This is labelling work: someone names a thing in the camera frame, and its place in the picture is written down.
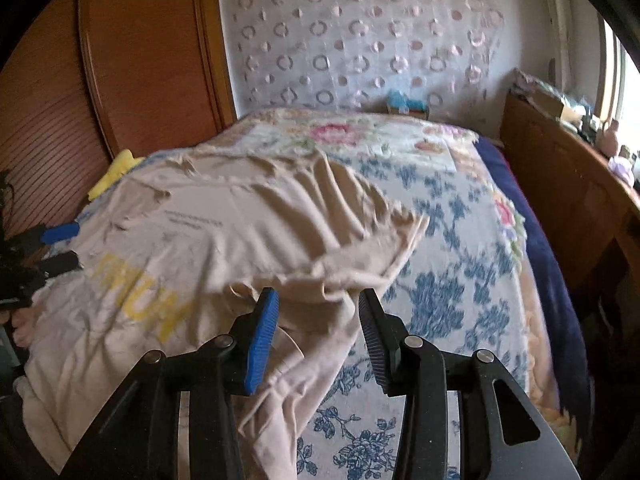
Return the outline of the person's left hand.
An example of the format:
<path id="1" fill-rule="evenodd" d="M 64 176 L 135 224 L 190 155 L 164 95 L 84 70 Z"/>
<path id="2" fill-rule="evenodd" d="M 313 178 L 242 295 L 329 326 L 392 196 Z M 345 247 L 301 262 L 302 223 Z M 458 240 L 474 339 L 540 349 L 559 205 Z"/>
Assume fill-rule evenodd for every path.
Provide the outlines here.
<path id="1" fill-rule="evenodd" d="M 13 340 L 18 348 L 27 349 L 34 340 L 39 312 L 35 307 L 18 309 L 11 314 Z"/>

